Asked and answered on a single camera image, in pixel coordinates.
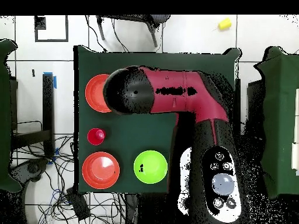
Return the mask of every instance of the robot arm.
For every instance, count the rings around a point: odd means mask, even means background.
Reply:
[[[108,77],[103,95],[108,108],[119,114],[193,113],[190,223],[238,223],[244,200],[237,152],[228,110],[208,75],[131,66]]]

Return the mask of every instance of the dark green surface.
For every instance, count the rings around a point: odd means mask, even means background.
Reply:
[[[272,47],[256,67],[261,70],[266,86],[263,102],[266,146],[262,166],[270,175],[265,176],[269,197],[299,194],[299,177],[291,168],[299,55],[284,54],[281,48]]]
[[[85,100],[88,81],[98,74],[130,65],[145,65],[169,70],[203,71],[223,76],[234,86],[234,64],[240,56],[233,48],[222,54],[159,54],[159,53],[101,53],[92,52],[83,46],[79,52],[79,187],[85,192],[146,193],[166,192],[167,176],[156,184],[144,184],[136,178],[133,170],[135,158],[145,150],[156,150],[169,160],[175,114],[98,113]],[[107,137],[99,146],[91,145],[87,133],[91,128],[103,128]],[[118,181],[106,190],[97,190],[87,185],[82,177],[82,164],[92,153],[105,151],[113,155],[120,165]]]
[[[7,56],[15,51],[16,44],[10,40],[0,40],[0,189],[16,193],[22,189],[19,182],[8,173],[11,162],[11,89]]]

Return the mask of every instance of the white tile floor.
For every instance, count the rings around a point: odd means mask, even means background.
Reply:
[[[232,26],[225,31],[215,30],[217,24],[229,17]],[[102,41],[95,16],[89,18],[90,26],[95,29],[99,42],[109,51],[122,51],[123,48],[116,40],[110,19],[105,19],[102,26],[105,41]],[[39,37],[44,39],[63,39],[64,17],[46,16],[47,30],[39,30]],[[116,33],[129,51],[156,51],[147,26],[143,23],[115,21]],[[158,47],[161,43],[162,28],[156,32]],[[84,45],[94,51],[102,51],[96,41],[93,30],[88,29],[84,16],[68,16],[68,42],[34,41],[34,17],[33,16],[0,16],[0,39],[16,41],[18,49],[8,56],[7,65],[13,76],[19,81],[18,90],[18,121],[42,120],[41,104],[41,75],[43,72],[52,72],[57,77],[55,94],[55,137],[72,135],[74,132],[74,72],[73,72],[73,46]],[[264,51],[268,46],[281,46],[287,53],[294,53],[299,49],[299,21],[296,15],[172,15],[165,24],[163,45],[159,53],[223,53],[231,47],[242,50],[239,63],[239,78],[241,79],[241,116],[246,119],[247,84],[260,79],[259,72],[253,67],[260,62]],[[38,123],[22,124],[18,126],[20,132],[39,130]],[[68,147],[64,153],[71,155]],[[19,153],[18,158],[28,158],[27,154]],[[72,163],[67,164],[68,170],[73,170]],[[57,188],[57,171],[53,165],[47,165],[47,173],[52,179],[53,187]],[[64,171],[66,187],[70,187],[74,181],[74,172]],[[49,178],[43,174],[37,183],[28,186],[26,194],[26,212],[29,224],[37,224],[41,212],[37,205],[44,210],[48,208],[52,197]],[[98,206],[95,200],[102,202],[107,200],[105,206]],[[87,195],[87,202],[91,212],[97,216],[111,216],[111,194]],[[117,213],[112,206],[112,214]],[[104,221],[92,216],[86,220],[87,224],[105,224]],[[52,224],[66,224],[55,221]],[[77,219],[69,224],[79,224]]]

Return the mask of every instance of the small red cup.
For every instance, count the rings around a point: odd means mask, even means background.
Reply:
[[[93,128],[87,134],[87,140],[92,145],[100,145],[106,137],[106,132],[100,128]]]

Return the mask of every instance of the yellow object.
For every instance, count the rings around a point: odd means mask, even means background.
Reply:
[[[219,23],[218,27],[220,30],[227,29],[231,26],[231,20],[229,18],[224,19],[222,22]]]

